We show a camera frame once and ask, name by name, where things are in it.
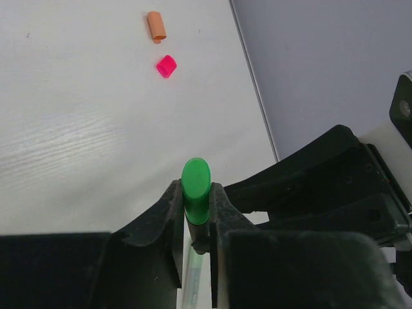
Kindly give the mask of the black highlighter green cap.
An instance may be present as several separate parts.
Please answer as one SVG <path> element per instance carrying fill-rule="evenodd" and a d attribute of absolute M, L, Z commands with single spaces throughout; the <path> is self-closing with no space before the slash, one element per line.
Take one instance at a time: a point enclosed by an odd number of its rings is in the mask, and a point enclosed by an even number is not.
<path fill-rule="evenodd" d="M 183 206 L 191 235 L 191 247 L 199 255 L 210 252 L 209 194 L 211 171 L 202 158 L 191 158 L 181 176 Z"/>

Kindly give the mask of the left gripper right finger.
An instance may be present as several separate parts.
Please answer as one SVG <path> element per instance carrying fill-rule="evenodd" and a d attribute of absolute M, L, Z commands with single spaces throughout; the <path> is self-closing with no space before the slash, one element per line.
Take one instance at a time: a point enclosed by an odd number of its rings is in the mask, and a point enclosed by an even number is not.
<path fill-rule="evenodd" d="M 353 232 L 264 231 L 214 183 L 213 308 L 404 308 L 386 259 Z"/>

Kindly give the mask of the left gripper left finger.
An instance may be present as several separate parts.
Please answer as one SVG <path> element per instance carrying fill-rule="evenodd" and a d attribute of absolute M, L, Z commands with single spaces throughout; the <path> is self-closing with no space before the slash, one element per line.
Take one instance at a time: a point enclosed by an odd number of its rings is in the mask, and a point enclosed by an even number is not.
<path fill-rule="evenodd" d="M 175 308 L 182 287 L 178 180 L 120 230 L 1 237 L 2 308 Z"/>

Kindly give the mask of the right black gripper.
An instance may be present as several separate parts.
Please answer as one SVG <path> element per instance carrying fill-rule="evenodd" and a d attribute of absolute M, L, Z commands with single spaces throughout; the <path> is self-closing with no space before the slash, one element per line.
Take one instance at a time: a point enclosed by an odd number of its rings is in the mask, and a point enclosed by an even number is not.
<path fill-rule="evenodd" d="M 257 227 L 380 238 L 381 246 L 396 250 L 394 273 L 411 273 L 411 202 L 378 149 L 346 126 L 334 126 L 225 192 L 241 212 L 325 212 Z"/>

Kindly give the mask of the orange pen cap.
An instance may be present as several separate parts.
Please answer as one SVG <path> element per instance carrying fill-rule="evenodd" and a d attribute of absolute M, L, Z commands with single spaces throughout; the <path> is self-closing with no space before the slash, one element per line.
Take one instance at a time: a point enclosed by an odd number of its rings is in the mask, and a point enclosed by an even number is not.
<path fill-rule="evenodd" d="M 162 15 L 160 12 L 151 11 L 147 14 L 147 22 L 153 42 L 160 44 L 167 37 Z"/>

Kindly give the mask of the pink pen cap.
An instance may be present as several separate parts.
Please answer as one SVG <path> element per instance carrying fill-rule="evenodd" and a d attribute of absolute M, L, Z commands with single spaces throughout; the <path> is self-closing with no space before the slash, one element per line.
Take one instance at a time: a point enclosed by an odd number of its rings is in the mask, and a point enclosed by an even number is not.
<path fill-rule="evenodd" d="M 156 64 L 156 69 L 158 70 L 159 74 L 165 79 L 168 79 L 176 68 L 177 63 L 170 55 L 166 55 Z"/>

